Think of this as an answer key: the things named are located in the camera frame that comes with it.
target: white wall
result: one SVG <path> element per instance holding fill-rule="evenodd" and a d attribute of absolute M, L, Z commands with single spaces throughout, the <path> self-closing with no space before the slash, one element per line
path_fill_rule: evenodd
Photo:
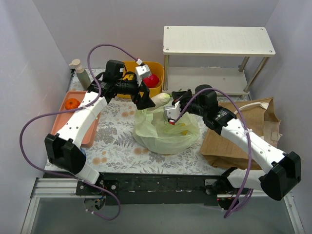
<path fill-rule="evenodd" d="M 17 234 L 40 173 L 22 158 L 19 134 L 32 117 L 57 110 L 70 70 L 31 0 L 0 0 L 0 233 Z M 38 166 L 54 118 L 38 120 L 24 137 Z"/>
<path fill-rule="evenodd" d="M 276 56 L 252 86 L 253 98 L 274 96 L 277 115 L 282 119 L 279 148 L 301 156 L 302 181 L 294 195 L 307 234 L 312 233 L 311 9 L 310 0 L 279 1 L 266 25 Z"/>
<path fill-rule="evenodd" d="M 143 60 L 163 63 L 163 26 L 264 26 L 278 0 L 34 0 L 69 63 L 99 43 L 117 44 Z M 129 60 L 116 49 L 92 55 L 93 67 Z M 177 66 L 235 66 L 242 58 L 172 57 Z"/>

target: metal leg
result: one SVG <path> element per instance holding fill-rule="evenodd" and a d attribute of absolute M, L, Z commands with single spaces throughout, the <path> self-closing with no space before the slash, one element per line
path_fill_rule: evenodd
<path fill-rule="evenodd" d="M 30 234 L 34 225 L 40 198 L 32 198 L 21 230 L 21 234 Z"/>
<path fill-rule="evenodd" d="M 168 90 L 169 55 L 165 55 L 163 90 Z"/>
<path fill-rule="evenodd" d="M 240 67 L 239 67 L 239 69 L 238 69 L 239 72 L 243 72 L 243 71 L 244 71 L 244 68 L 245 68 L 245 66 L 246 66 L 246 64 L 247 64 L 247 62 L 248 62 L 248 60 L 249 60 L 249 58 L 250 58 L 250 57 L 245 57 L 245 58 L 244 58 L 244 60 L 242 61 L 242 64 L 240 65 Z"/>
<path fill-rule="evenodd" d="M 255 79 L 259 76 L 260 72 L 262 71 L 262 69 L 264 68 L 265 64 L 267 64 L 268 60 L 270 57 L 264 57 L 262 59 L 262 61 L 260 62 L 259 66 L 257 67 L 257 69 L 255 70 L 253 77 L 250 79 L 250 81 L 248 82 L 247 86 L 244 89 L 244 92 L 248 92 L 249 91 L 249 87 L 251 86 L 251 84 L 255 81 Z"/>
<path fill-rule="evenodd" d="M 243 99 L 245 98 L 245 96 L 248 96 L 249 101 L 252 101 L 252 100 L 253 100 L 253 99 L 252 99 L 252 96 L 250 95 L 250 93 L 247 94 L 247 95 L 241 95 L 241 96 L 239 96 L 239 98 L 243 100 Z"/>
<path fill-rule="evenodd" d="M 284 201 L 287 207 L 287 211 L 289 214 L 289 217 L 291 218 L 291 222 L 292 222 L 292 226 L 294 229 L 294 233 L 300 233 L 300 234 L 304 234 L 304 229 L 296 208 L 296 204 L 293 200 L 293 195 L 292 192 L 289 192 L 285 197 L 284 197 Z"/>

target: red fruit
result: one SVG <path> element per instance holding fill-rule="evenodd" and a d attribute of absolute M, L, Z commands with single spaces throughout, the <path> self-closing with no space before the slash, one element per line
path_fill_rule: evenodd
<path fill-rule="evenodd" d="M 151 74 L 149 77 L 143 79 L 143 82 L 148 88 L 154 88 L 159 83 L 159 78 L 155 74 Z"/>

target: white table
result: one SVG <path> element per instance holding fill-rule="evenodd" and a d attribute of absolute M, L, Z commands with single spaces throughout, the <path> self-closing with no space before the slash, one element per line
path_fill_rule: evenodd
<path fill-rule="evenodd" d="M 104 69 L 93 69 L 95 75 Z M 82 91 L 75 75 L 69 90 Z M 200 154 L 207 127 L 202 118 L 196 116 L 200 128 L 199 139 L 187 150 L 176 155 L 160 155 L 145 149 L 132 136 L 136 106 L 131 99 L 114 98 L 102 111 L 95 142 L 85 149 L 87 162 L 100 172 L 108 173 L 156 173 L 183 175 L 220 175 L 223 169 L 213 168 Z M 47 161 L 45 169 L 63 171 Z"/>
<path fill-rule="evenodd" d="M 263 27 L 194 27 L 165 26 L 163 54 L 165 76 L 163 90 L 195 90 L 209 84 L 229 95 L 249 94 L 249 87 L 275 50 Z M 237 68 L 169 67 L 169 56 L 237 56 L 245 57 Z M 250 57 L 263 57 L 253 77 L 247 83 L 244 68 Z"/>

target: yellow bin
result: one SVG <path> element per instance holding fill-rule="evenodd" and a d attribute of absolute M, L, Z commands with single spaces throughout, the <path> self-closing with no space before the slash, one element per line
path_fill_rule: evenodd
<path fill-rule="evenodd" d="M 127 68 L 127 72 L 135 72 L 135 68 L 138 66 L 138 64 L 134 61 L 124 61 L 125 66 Z M 150 97 L 154 97 L 157 94 L 161 93 L 161 87 L 162 87 L 162 81 L 164 79 L 164 68 L 161 66 L 158 62 L 144 62 L 144 64 L 148 65 L 151 72 L 155 74 L 159 78 L 159 83 L 155 88 L 150 89 Z M 126 76 L 125 79 L 132 79 L 131 76 Z M 123 95 L 118 94 L 117 97 L 119 98 L 131 98 L 130 95 Z"/>

